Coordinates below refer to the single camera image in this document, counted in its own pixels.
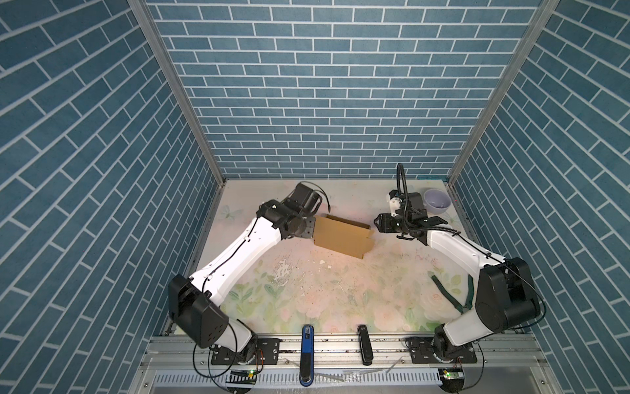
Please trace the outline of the brown cardboard paper box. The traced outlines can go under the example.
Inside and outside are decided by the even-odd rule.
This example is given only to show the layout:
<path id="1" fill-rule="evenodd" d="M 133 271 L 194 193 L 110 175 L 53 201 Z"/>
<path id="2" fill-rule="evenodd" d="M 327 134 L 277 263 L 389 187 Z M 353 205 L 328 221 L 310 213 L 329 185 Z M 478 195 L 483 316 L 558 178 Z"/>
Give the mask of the brown cardboard paper box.
<path id="1" fill-rule="evenodd" d="M 313 243 L 315 246 L 362 259 L 374 248 L 373 230 L 359 223 L 333 215 L 316 217 Z"/>

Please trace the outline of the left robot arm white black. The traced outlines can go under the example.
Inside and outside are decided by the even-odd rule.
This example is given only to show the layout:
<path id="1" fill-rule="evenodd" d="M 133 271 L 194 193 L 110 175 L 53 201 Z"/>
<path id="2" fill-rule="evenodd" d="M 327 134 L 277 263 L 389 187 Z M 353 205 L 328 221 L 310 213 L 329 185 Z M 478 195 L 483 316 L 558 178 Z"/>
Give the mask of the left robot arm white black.
<path id="1" fill-rule="evenodd" d="M 229 318 L 221 304 L 231 289 L 267 251 L 291 238 L 311 238 L 314 216 L 326 192 L 312 182 L 300 182 L 283 200 L 261 204 L 247 228 L 218 257 L 185 277 L 176 275 L 169 283 L 168 308 L 171 320 L 205 349 L 221 346 L 238 363 L 251 361 L 257 352 L 258 335 L 241 321 Z"/>

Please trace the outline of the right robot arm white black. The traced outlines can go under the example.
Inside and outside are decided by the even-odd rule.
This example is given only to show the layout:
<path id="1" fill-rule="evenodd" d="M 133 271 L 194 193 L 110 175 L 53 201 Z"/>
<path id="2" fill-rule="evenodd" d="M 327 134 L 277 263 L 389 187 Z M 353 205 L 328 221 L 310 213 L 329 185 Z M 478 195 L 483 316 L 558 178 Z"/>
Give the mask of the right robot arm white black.
<path id="1" fill-rule="evenodd" d="M 456 361 L 474 341 L 517 326 L 528 328 L 544 318 L 545 303 L 528 264 L 484 249 L 443 218 L 429 216 L 422 195 L 409 191 L 403 164 L 396 166 L 396 187 L 389 193 L 389 205 L 389 212 L 374 220 L 378 231 L 440 251 L 469 276 L 466 304 L 448 292 L 443 294 L 460 315 L 434 331 L 431 346 L 438 360 Z"/>

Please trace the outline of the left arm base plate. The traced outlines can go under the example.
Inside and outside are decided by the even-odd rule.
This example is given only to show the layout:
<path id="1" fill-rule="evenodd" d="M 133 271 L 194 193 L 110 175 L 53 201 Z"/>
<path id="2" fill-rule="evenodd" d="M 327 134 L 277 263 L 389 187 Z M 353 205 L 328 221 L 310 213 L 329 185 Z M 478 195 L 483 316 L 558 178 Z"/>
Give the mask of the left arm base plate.
<path id="1" fill-rule="evenodd" d="M 259 364 L 264 362 L 265 365 L 276 365 L 281 342 L 280 338 L 258 338 L 256 346 L 249 344 L 249 348 L 241 351 L 241 353 L 234 353 L 225 347 L 214 346 L 210 363 L 211 365 L 228 366 L 231 361 L 234 361 L 234 364 L 254 365 L 256 356 L 262 356 L 263 361 L 259 361 Z"/>

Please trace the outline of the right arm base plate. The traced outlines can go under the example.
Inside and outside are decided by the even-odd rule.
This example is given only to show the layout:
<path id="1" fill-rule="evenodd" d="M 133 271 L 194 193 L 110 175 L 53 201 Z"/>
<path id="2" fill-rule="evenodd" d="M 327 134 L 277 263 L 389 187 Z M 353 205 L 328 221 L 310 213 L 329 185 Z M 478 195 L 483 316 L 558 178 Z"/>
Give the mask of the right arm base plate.
<path id="1" fill-rule="evenodd" d="M 408 337 L 405 346 L 413 364 L 476 364 L 477 356 L 472 343 L 454 346 L 442 337 Z"/>

